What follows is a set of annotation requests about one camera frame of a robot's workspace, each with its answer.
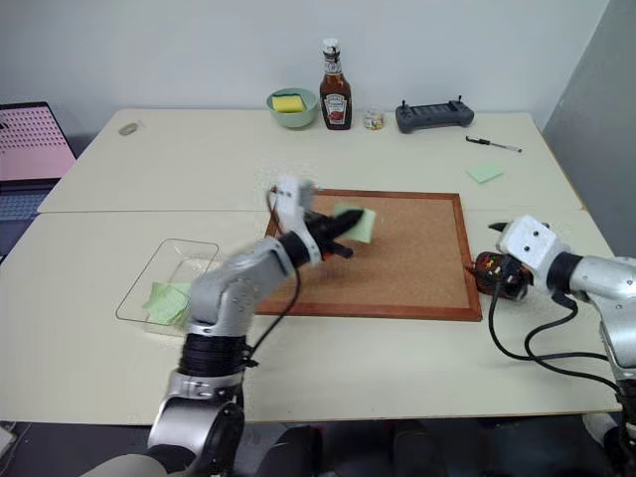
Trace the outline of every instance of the gray wall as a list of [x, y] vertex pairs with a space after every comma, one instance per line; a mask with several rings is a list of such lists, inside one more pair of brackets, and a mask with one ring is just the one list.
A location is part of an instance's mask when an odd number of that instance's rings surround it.
[[611, 0], [544, 131], [612, 250], [636, 256], [636, 0]]

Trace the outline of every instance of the black controller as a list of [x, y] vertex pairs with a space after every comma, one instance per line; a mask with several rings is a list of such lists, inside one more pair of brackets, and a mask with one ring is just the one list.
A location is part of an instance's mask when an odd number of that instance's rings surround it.
[[403, 133], [427, 127], [467, 126], [474, 116], [473, 110], [461, 102], [461, 96], [445, 104], [424, 106], [409, 106], [402, 101], [396, 108], [397, 127]]

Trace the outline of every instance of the laptop keyboard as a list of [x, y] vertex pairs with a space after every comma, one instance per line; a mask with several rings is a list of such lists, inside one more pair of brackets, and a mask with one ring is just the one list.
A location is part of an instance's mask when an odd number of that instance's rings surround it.
[[38, 214], [46, 194], [0, 196], [0, 221], [28, 221]]

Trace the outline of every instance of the ketchup bottle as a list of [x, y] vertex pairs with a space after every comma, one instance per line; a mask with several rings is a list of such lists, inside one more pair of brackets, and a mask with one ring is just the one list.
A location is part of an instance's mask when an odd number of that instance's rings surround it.
[[351, 86], [342, 74], [340, 46], [335, 38], [323, 40], [325, 76], [320, 83], [320, 103], [329, 129], [351, 128]]

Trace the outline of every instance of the green bowl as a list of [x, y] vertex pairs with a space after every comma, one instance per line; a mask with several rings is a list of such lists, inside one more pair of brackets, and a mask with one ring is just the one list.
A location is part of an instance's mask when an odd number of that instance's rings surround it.
[[[273, 108], [271, 104], [271, 97], [278, 94], [299, 94], [302, 97], [302, 102], [305, 103], [305, 109], [301, 112], [278, 112]], [[316, 110], [318, 106], [318, 97], [316, 95], [302, 87], [285, 87], [273, 92], [267, 97], [267, 109], [274, 116], [274, 119], [278, 121], [278, 124], [285, 127], [303, 127], [309, 124], [316, 117]]]

